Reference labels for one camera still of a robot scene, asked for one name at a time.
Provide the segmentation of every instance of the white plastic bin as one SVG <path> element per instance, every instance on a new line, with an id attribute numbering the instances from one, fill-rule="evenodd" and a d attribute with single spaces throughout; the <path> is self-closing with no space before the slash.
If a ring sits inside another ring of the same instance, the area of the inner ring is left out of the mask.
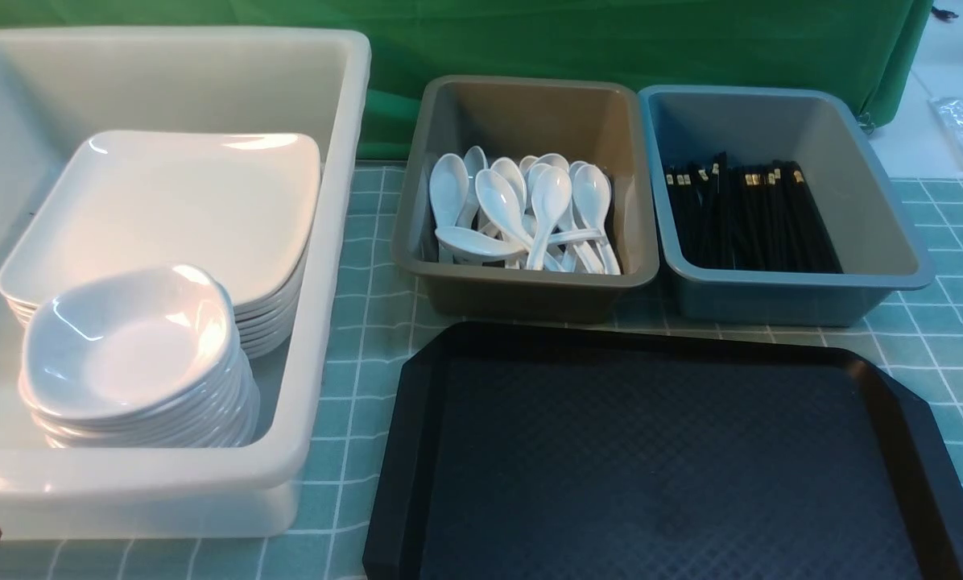
<path id="1" fill-rule="evenodd" d="M 285 28 L 0 31 L 0 264 L 63 164 L 108 129 L 297 132 L 320 199 L 291 344 L 254 361 L 258 438 L 238 449 L 68 449 L 41 440 L 15 379 L 22 330 L 0 300 L 0 525 L 6 539 L 282 532 L 301 486 L 369 74 L 357 32 Z"/>

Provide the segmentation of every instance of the white plastic spoon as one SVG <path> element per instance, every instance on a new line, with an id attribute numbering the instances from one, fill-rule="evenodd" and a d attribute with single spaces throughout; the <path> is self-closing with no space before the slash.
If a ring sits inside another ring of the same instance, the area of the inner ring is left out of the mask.
<path id="1" fill-rule="evenodd" d="M 486 159 L 485 152 L 479 146 L 471 147 L 464 154 L 464 168 L 467 171 L 467 201 L 464 202 L 463 212 L 460 213 L 460 219 L 457 220 L 457 225 L 460 227 L 468 227 L 474 223 L 474 216 L 478 213 L 478 197 L 477 188 L 474 187 L 474 177 L 477 176 L 478 172 L 482 169 L 489 168 L 489 160 Z M 485 223 L 481 223 L 485 220 L 479 220 L 478 227 L 485 226 Z"/>
<path id="2" fill-rule="evenodd" d="M 596 229 L 578 230 L 571 234 L 553 234 L 549 236 L 549 246 L 572 242 L 574 239 L 599 239 L 599 236 L 600 232 Z M 438 238 L 438 242 L 447 247 L 456 257 L 475 262 L 512 260 L 528 253 L 526 247 L 519 243 L 489 238 L 488 235 L 479 234 L 472 229 L 456 226 L 435 228 L 435 238 Z"/>
<path id="3" fill-rule="evenodd" d="M 567 169 L 567 175 L 571 177 L 571 180 L 574 180 L 575 173 L 578 173 L 578 169 L 584 168 L 585 165 L 589 165 L 589 163 L 586 163 L 585 161 L 571 162 L 570 168 Z"/>
<path id="4" fill-rule="evenodd" d="M 521 173 L 521 169 L 518 169 L 517 163 L 510 158 L 500 157 L 493 161 L 491 169 L 503 176 L 503 179 L 514 188 L 514 193 L 518 194 L 518 201 L 521 202 L 522 208 L 526 208 L 528 206 L 528 186 L 525 184 L 525 176 Z"/>
<path id="5" fill-rule="evenodd" d="M 585 161 L 575 161 L 571 163 L 571 168 L 568 170 L 568 175 L 570 176 L 571 183 L 574 183 L 575 176 L 577 176 L 578 170 L 588 165 Z M 564 212 L 560 220 L 556 222 L 556 227 L 560 228 L 561 231 L 573 231 L 578 229 L 578 224 L 574 220 L 574 202 L 572 199 L 571 203 L 567 205 L 567 212 Z M 596 255 L 595 250 L 587 242 L 574 243 L 571 246 L 569 252 L 572 256 L 577 256 L 581 260 L 582 267 L 585 268 L 589 274 L 604 274 L 603 263 L 600 261 L 600 257 Z"/>
<path id="6" fill-rule="evenodd" d="M 428 199 L 435 226 L 452 226 L 458 223 L 464 203 L 467 202 L 467 168 L 459 155 L 442 155 L 431 169 L 428 180 Z M 440 253 L 438 261 L 448 263 L 449 254 Z"/>
<path id="7" fill-rule="evenodd" d="M 478 202 L 481 203 L 481 209 L 486 216 L 489 216 L 496 227 L 506 234 L 509 238 L 508 242 L 516 242 L 530 249 L 535 239 L 525 231 L 521 219 L 521 205 L 518 203 L 517 194 L 514 194 L 514 189 L 492 169 L 482 169 L 475 179 L 477 179 Z M 539 256 L 546 268 L 552 271 L 563 271 L 560 262 L 549 256 L 548 252 L 540 252 Z"/>
<path id="8" fill-rule="evenodd" d="M 547 254 L 552 228 L 556 227 L 556 221 L 560 220 L 571 202 L 570 177 L 561 168 L 544 170 L 538 177 L 533 194 L 535 202 L 532 209 L 538 225 L 525 267 L 543 269 L 543 257 Z"/>
<path id="9" fill-rule="evenodd" d="M 543 155 L 543 157 L 536 159 L 535 162 L 552 165 L 554 168 L 561 168 L 565 173 L 571 168 L 571 165 L 569 162 L 567 162 L 567 159 L 564 159 L 564 156 L 559 153 L 547 153 Z"/>
<path id="10" fill-rule="evenodd" d="M 614 256 L 614 249 L 606 238 L 604 223 L 610 210 L 610 182 L 595 165 L 585 165 L 575 173 L 571 187 L 571 197 L 582 225 L 587 228 L 597 228 L 603 232 L 603 239 L 596 242 L 596 249 L 603 258 L 606 274 L 621 275 L 618 257 Z"/>
<path id="11" fill-rule="evenodd" d="M 535 184 L 538 183 L 539 176 L 543 175 L 543 172 L 549 168 L 552 168 L 552 165 L 538 162 L 535 162 L 530 168 L 528 168 L 528 173 L 525 175 L 525 181 L 528 184 L 529 205 L 535 205 Z"/>
<path id="12" fill-rule="evenodd" d="M 502 239 L 489 238 L 481 232 L 456 226 L 435 228 L 435 238 L 454 255 L 478 262 L 511 260 L 527 252 L 519 243 L 503 242 Z"/>
<path id="13" fill-rule="evenodd" d="M 521 163 L 518 163 L 518 169 L 521 169 L 522 175 L 528 172 L 528 168 L 535 163 L 536 159 L 538 159 L 538 157 L 535 157 L 535 155 L 524 155 L 521 158 Z"/>

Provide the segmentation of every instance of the stack of bowls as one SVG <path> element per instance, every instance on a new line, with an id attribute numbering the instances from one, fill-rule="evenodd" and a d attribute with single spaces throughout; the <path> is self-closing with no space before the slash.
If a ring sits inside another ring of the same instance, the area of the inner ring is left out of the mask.
<path id="1" fill-rule="evenodd" d="M 250 358 L 291 334 L 320 151 L 305 135 L 107 131 L 81 144 L 0 269 L 22 326 L 63 291 L 196 264 L 234 301 Z"/>
<path id="2" fill-rule="evenodd" d="M 234 447 L 260 392 L 231 302 L 206 272 L 155 267 L 94 280 L 37 309 L 20 396 L 52 447 Z"/>

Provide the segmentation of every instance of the green backdrop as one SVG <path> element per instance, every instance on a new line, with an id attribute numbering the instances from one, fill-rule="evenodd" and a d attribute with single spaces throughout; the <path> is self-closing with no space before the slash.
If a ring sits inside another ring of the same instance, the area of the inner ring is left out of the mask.
<path id="1" fill-rule="evenodd" d="M 242 25 L 370 37 L 360 155 L 402 158 L 442 74 L 823 89 L 896 114 L 931 0 L 0 0 L 0 28 Z"/>

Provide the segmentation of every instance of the black tray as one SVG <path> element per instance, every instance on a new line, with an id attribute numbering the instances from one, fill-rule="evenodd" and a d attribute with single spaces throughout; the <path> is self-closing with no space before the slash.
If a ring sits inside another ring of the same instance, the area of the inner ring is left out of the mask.
<path id="1" fill-rule="evenodd" d="M 849 351 L 463 323 L 404 364 L 371 580 L 963 578 L 929 405 Z"/>

